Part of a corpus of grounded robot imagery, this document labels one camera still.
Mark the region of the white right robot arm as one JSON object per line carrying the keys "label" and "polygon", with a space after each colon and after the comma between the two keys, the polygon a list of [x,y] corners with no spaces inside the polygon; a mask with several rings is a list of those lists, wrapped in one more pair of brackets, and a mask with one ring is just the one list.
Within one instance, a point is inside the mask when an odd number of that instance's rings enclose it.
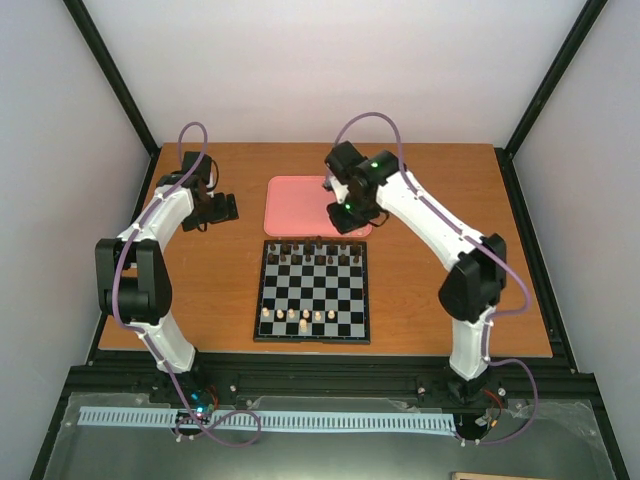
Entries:
{"label": "white right robot arm", "polygon": [[452,318],[447,390],[454,402],[470,404],[488,381],[490,317],[506,286],[504,239],[485,236],[460,221],[387,150],[368,158],[345,141],[332,147],[325,164],[324,187],[335,196],[327,213],[339,233],[357,230],[382,214],[393,215],[446,270],[438,300]]}

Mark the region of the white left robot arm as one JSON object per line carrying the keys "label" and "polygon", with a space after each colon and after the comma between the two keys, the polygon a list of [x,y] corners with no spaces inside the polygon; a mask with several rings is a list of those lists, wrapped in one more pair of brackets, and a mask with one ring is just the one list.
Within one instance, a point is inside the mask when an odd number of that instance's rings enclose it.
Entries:
{"label": "white left robot arm", "polygon": [[173,290],[164,250],[177,230],[205,232],[239,218],[235,196],[216,190],[219,169],[207,154],[188,151],[178,171],[164,175],[148,205],[115,238],[95,247],[100,309],[144,343],[186,402],[201,400],[208,378],[193,368],[196,348],[171,313]]}

